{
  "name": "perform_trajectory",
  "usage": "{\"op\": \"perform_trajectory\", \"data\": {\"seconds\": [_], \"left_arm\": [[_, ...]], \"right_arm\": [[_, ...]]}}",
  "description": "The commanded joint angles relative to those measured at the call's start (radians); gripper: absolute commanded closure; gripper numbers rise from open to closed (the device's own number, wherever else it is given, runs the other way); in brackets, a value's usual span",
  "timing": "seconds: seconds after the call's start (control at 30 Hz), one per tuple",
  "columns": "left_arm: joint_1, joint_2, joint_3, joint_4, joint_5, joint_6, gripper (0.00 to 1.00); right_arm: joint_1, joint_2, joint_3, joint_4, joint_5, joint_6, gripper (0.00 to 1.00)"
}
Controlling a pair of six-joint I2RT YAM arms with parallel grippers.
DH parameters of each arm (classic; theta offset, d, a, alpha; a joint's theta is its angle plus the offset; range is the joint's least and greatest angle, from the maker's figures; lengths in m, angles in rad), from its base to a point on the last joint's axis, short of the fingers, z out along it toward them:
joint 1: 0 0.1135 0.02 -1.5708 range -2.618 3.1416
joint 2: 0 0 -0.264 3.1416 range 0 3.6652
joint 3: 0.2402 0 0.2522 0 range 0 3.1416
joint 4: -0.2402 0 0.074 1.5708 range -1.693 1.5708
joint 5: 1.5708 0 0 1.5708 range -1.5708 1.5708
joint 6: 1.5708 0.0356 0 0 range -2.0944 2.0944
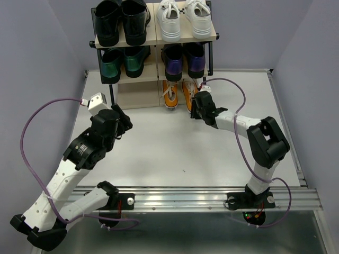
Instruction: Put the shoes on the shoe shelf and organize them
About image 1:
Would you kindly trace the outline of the orange sneaker one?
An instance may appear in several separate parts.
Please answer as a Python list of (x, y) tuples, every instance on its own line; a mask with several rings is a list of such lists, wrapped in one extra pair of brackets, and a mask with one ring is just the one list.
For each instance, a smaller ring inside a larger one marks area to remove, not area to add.
[(178, 105), (177, 82), (164, 80), (162, 82), (162, 90), (165, 106), (170, 110), (175, 109)]
[(186, 106), (189, 112), (192, 108), (192, 99), (198, 92), (197, 82), (194, 79), (183, 79), (182, 91), (185, 97)]

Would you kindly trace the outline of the purple loafer one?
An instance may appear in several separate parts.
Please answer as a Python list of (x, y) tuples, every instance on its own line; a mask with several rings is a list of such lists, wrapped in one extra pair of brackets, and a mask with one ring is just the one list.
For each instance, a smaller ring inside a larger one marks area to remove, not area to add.
[(203, 45), (199, 42), (184, 43), (183, 52), (188, 63), (188, 75), (193, 79), (202, 78), (206, 65)]
[(164, 45), (161, 58), (164, 63), (166, 79), (171, 82), (181, 80), (183, 72), (182, 45), (180, 43)]

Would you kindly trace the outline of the white sneaker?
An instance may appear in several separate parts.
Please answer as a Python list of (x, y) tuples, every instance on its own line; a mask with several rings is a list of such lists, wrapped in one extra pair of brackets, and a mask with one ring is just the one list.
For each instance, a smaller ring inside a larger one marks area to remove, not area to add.
[(176, 1), (163, 0), (156, 13), (160, 33), (165, 42), (178, 42), (181, 37), (180, 10)]
[(190, 22), (192, 34), (197, 39), (206, 39), (211, 34), (211, 10), (204, 0), (185, 2), (185, 17)]

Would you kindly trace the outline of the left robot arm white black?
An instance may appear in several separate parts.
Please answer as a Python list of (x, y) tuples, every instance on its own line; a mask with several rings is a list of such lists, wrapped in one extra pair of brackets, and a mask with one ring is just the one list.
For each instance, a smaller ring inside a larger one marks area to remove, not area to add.
[(87, 195), (65, 205), (78, 183), (113, 149), (115, 140), (133, 127), (130, 117), (118, 104), (99, 110), (90, 120), (91, 126), (64, 152), (58, 169), (39, 198), (10, 221), (34, 247), (44, 251), (57, 248), (68, 230), (95, 210), (118, 210), (116, 215), (100, 219), (107, 228), (121, 220), (120, 211), (126, 205), (127, 195), (120, 195), (119, 190), (107, 181), (98, 183)]

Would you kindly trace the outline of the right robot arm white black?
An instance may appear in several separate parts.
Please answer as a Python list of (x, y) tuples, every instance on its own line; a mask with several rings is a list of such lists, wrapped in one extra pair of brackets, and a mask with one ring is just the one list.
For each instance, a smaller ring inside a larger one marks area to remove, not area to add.
[(207, 91), (198, 92), (194, 96), (191, 118), (202, 119), (206, 125), (215, 129), (233, 132), (236, 142), (240, 141), (239, 137), (244, 137), (249, 142), (255, 161), (250, 169), (252, 176), (243, 192), (227, 194), (226, 208), (231, 211), (258, 207), (274, 208), (270, 183), (279, 162), (290, 150), (289, 143), (276, 120), (270, 116), (254, 119), (238, 115), (223, 107), (217, 108)]

